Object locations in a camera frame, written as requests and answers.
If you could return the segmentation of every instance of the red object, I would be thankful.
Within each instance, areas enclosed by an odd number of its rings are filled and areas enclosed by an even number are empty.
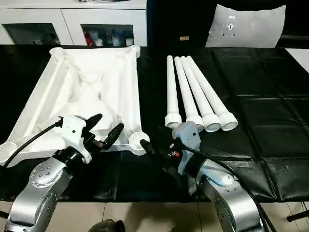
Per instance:
[[[94,46],[90,34],[88,31],[84,30],[84,36],[88,46]]]

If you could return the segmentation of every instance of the table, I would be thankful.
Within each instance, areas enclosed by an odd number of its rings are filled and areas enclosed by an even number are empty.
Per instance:
[[[0,143],[4,142],[45,65],[50,47],[0,46]],[[236,170],[261,202],[308,201],[309,74],[284,49],[214,48],[163,50],[142,48],[138,59],[142,129],[154,146],[167,152],[171,131],[166,115],[166,56],[191,55],[227,108],[239,120],[232,131],[200,133],[201,151]],[[185,118],[178,89],[179,109]],[[98,154],[81,169],[62,201],[190,202],[189,197],[147,155]],[[42,160],[26,160],[5,170],[0,200],[13,201]]]

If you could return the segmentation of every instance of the black cable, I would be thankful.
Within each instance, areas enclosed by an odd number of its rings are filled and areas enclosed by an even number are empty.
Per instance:
[[[27,142],[25,142],[24,144],[22,144],[9,158],[8,160],[4,163],[3,168],[7,168],[10,164],[10,162],[18,155],[19,152],[21,152],[23,149],[25,149],[26,146],[28,146],[29,144],[31,144],[34,140],[36,140],[37,138],[41,137],[42,135],[44,135],[46,132],[50,131],[52,128],[56,127],[57,123],[49,126],[48,128],[42,130],[40,133],[36,134],[35,136],[33,136],[31,139],[29,139]]]
[[[267,227],[267,224],[269,225],[270,229],[272,232],[277,232],[275,227],[273,226],[273,224],[271,223],[269,217],[267,216],[266,212],[264,211],[264,209],[262,208],[261,204],[256,200],[255,196],[253,195],[253,193],[251,192],[251,190],[246,186],[246,184],[241,180],[241,177],[234,171],[234,169],[232,169],[231,167],[229,167],[228,165],[226,165],[225,163],[223,163],[222,161],[218,160],[217,158],[214,158],[206,153],[201,153],[199,151],[196,151],[192,148],[189,148],[187,146],[185,146],[184,144],[181,143],[181,150],[187,150],[187,151],[190,151],[194,154],[197,154],[197,155],[203,155],[205,156],[206,158],[210,159],[211,161],[213,162],[216,162],[217,164],[221,165],[223,168],[227,169],[231,174],[233,174],[239,181],[240,185],[244,188],[244,190],[249,194],[249,196],[252,198],[252,200],[254,201],[258,211],[259,211],[259,214],[260,214],[260,217],[261,217],[261,220],[262,220],[262,223],[264,225],[264,228],[267,232],[269,232],[268,230],[268,227]]]

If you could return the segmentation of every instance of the white cabinet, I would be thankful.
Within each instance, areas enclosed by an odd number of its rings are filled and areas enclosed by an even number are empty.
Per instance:
[[[62,9],[74,45],[147,46],[145,10]]]
[[[0,44],[73,42],[60,9],[0,9]]]

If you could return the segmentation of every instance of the pipe socket end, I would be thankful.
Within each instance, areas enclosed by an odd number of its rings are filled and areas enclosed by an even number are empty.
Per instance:
[[[175,129],[182,122],[182,117],[178,113],[169,113],[165,117],[165,126]]]
[[[209,114],[203,117],[205,131],[215,132],[221,128],[220,120],[217,115]]]
[[[141,151],[144,148],[140,145],[140,141],[144,139],[146,141],[150,141],[150,138],[144,132],[135,132],[129,137],[129,144],[134,150]]]
[[[204,130],[204,122],[200,115],[190,115],[186,119],[186,122],[194,122],[195,125],[197,126],[198,132],[201,132],[202,130]]]
[[[235,116],[230,112],[225,112],[219,116],[221,128],[224,131],[230,131],[238,125]]]

